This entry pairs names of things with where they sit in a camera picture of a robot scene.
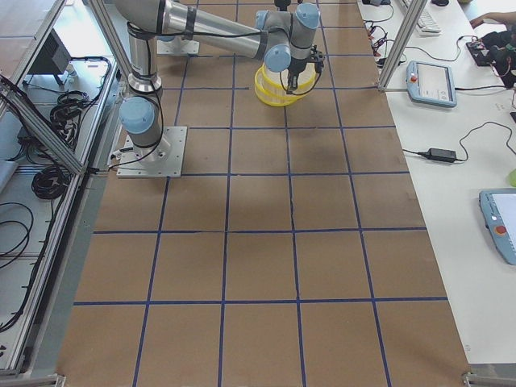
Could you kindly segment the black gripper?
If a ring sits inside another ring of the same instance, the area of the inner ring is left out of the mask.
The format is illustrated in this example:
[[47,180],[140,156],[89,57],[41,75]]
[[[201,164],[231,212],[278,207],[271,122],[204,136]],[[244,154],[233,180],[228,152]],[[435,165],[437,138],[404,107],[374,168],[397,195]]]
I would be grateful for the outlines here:
[[298,89],[298,77],[306,69],[307,59],[292,58],[288,67],[286,92],[292,94]]
[[288,10],[288,7],[291,5],[291,0],[274,0],[273,2],[278,10]]

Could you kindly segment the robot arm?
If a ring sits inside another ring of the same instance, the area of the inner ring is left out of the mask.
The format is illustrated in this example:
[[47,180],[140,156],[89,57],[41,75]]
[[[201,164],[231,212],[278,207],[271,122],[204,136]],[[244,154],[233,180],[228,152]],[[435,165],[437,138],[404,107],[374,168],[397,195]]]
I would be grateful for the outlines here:
[[117,1],[127,21],[131,96],[122,103],[119,118],[129,135],[137,163],[145,167],[165,161],[172,146],[166,138],[160,104],[162,81],[158,74],[159,46],[169,56],[198,54],[200,44],[221,48],[263,63],[273,73],[286,73],[285,91],[298,89],[298,78],[313,65],[323,68],[323,54],[314,45],[320,12],[312,3],[295,11],[286,2],[275,10],[260,10],[253,27],[187,6],[178,1]]

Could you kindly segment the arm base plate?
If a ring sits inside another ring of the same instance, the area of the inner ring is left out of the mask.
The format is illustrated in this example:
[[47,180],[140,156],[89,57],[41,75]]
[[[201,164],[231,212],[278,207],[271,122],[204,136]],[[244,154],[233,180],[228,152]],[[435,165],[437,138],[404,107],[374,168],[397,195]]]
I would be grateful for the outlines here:
[[157,148],[142,149],[135,147],[129,135],[126,135],[126,148],[117,167],[119,178],[161,178],[181,177],[187,127],[165,127],[164,134]]
[[198,41],[180,36],[158,37],[156,42],[158,56],[196,56],[200,47]]

